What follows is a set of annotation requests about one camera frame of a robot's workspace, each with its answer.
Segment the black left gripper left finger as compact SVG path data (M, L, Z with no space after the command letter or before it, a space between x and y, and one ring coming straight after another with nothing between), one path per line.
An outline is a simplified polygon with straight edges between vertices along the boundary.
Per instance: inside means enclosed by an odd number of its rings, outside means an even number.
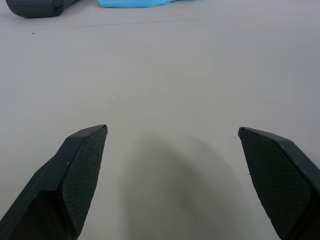
M101 124L68 136L2 217L0 238L78 239L97 187L107 134Z

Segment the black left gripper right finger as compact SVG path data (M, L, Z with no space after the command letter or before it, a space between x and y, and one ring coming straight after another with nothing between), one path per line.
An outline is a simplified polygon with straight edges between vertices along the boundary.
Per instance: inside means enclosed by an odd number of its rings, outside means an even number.
M320 170L289 139L240 127L257 196L282 240L320 238Z

